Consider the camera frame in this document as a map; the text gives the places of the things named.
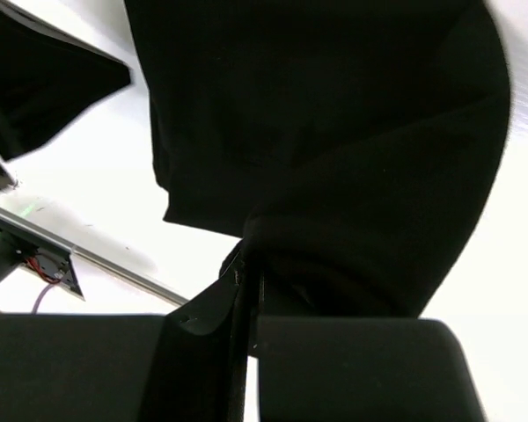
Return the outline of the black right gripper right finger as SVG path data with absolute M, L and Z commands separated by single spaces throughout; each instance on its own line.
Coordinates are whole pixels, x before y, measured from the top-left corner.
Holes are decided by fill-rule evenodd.
M 460 343 L 436 320 L 314 316 L 261 277 L 262 421 L 478 422 Z

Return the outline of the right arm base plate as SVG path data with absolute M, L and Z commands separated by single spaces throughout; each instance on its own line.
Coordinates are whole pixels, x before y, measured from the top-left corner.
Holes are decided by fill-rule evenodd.
M 68 250 L 0 218 L 0 283 L 21 266 L 84 299 Z

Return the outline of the black skirt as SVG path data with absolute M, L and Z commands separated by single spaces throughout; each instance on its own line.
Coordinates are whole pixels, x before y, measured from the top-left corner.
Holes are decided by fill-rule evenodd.
M 482 1 L 128 1 L 168 222 L 330 315 L 416 317 L 495 180 L 510 77 Z

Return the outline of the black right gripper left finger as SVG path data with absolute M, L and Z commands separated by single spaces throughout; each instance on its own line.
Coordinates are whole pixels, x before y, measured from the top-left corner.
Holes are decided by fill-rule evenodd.
M 243 270 L 165 316 L 0 315 L 0 421 L 240 421 Z

